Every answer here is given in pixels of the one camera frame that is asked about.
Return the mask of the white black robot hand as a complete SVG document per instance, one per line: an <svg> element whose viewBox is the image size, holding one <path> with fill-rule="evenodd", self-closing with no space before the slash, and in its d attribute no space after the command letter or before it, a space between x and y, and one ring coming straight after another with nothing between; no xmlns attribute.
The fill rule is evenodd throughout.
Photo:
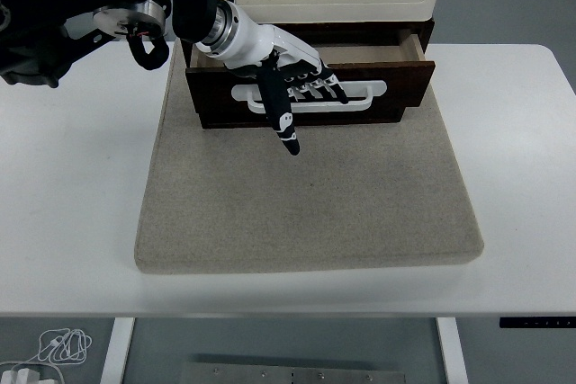
<svg viewBox="0 0 576 384"><path fill-rule="evenodd" d="M294 91L310 96L316 90L348 103L343 87L317 50L288 31L254 22L231 2L218 2L211 30L195 46L221 61L231 74L256 80L266 118L293 156L300 152L290 100Z"/></svg>

